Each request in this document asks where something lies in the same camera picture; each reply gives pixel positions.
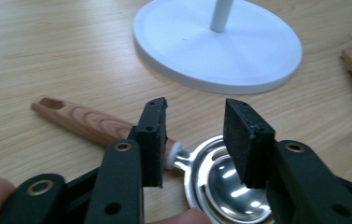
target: white pole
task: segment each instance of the white pole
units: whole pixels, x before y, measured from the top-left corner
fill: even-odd
[[[214,15],[211,20],[210,29],[217,33],[222,33],[225,30],[226,21],[231,12],[233,0],[217,0]]]

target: metal ladle bowl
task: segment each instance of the metal ladle bowl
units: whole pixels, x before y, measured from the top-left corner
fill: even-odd
[[[192,153],[179,150],[173,165],[185,171],[190,207],[203,210],[213,223],[258,223],[271,214],[265,190],[240,183],[222,136],[203,142]]]

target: wooden table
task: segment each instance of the wooden table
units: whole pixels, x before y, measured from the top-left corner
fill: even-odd
[[[154,71],[134,50],[133,19],[148,0],[0,1],[0,176],[15,185],[42,173],[72,180],[100,164],[103,149],[29,109],[39,95],[65,99],[136,123],[145,102],[168,100],[168,135],[194,150],[222,133],[227,97],[251,104],[277,140],[304,142],[352,181],[352,1],[254,0],[285,20],[304,58],[284,86],[261,94],[198,91]],[[183,175],[145,190],[146,221],[188,208]]]

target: ladle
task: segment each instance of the ladle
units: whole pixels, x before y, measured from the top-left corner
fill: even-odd
[[[101,146],[127,138],[133,127],[88,107],[45,96],[36,99],[32,109]],[[240,183],[222,136],[205,141],[191,153],[169,139],[165,164],[166,169],[175,167],[185,172],[189,206],[206,212],[213,223],[258,223],[271,214],[265,190],[247,189]]]

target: white round base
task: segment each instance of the white round base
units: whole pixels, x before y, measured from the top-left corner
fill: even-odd
[[[302,61],[298,36],[252,3],[232,4],[225,31],[210,30],[216,0],[154,0],[134,19],[140,56],[160,73],[193,88],[223,94],[274,89]]]

